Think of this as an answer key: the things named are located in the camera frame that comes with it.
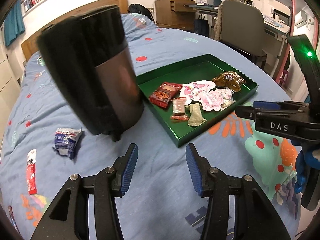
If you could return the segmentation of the blue gloved hand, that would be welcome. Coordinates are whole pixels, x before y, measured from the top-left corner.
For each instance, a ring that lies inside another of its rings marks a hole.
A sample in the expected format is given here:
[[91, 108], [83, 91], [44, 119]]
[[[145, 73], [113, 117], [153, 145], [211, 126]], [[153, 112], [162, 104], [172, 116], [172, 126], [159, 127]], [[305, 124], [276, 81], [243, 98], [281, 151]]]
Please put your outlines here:
[[295, 164], [297, 172], [295, 193], [301, 193], [307, 181], [307, 168], [311, 167], [319, 170], [319, 144], [311, 145], [296, 140], [291, 140], [291, 144], [302, 147], [300, 153], [297, 155]]

